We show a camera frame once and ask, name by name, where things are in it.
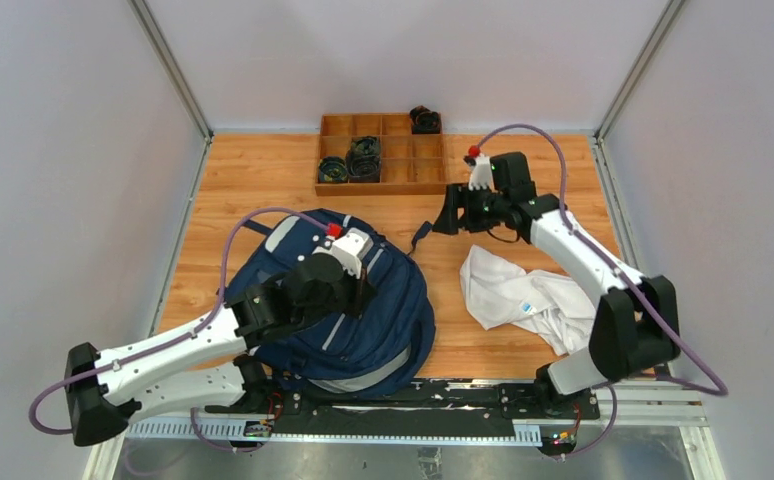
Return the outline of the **navy blue backpack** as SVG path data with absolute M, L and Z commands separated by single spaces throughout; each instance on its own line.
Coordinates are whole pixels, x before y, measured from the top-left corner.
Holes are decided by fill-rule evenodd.
M 435 316 L 425 277 L 414 259 L 364 220 L 328 209 L 301 219 L 289 215 L 274 227 L 250 221 L 263 240 L 228 281 L 226 300 L 246 287 L 284 273 L 323 240 L 320 224 L 366 233 L 363 257 L 373 299 L 361 316 L 332 312 L 314 326 L 252 349 L 286 390 L 316 387 L 328 394 L 376 399 L 410 386 L 435 340 Z

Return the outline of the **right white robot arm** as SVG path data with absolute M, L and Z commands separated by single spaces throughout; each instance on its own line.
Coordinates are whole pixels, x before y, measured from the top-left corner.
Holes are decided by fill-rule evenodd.
M 538 194 L 520 152 L 477 155 L 470 182 L 446 186 L 432 229 L 456 235 L 500 225 L 549 255 L 595 308 L 586 347 L 537 370 L 532 395 L 540 413 L 559 417 L 589 389 L 679 356 L 672 282 L 664 276 L 648 278 L 596 244 L 561 196 Z

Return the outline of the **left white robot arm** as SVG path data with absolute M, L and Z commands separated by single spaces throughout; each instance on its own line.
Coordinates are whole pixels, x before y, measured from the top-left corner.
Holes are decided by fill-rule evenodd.
M 238 286 L 204 318 L 134 344 L 100 351 L 85 342 L 67 354 L 64 387 L 75 445 L 105 442 L 149 406 L 139 393 L 225 355 L 285 339 L 333 314 L 358 316 L 376 295 L 365 268 L 347 271 L 315 253 L 261 283 Z

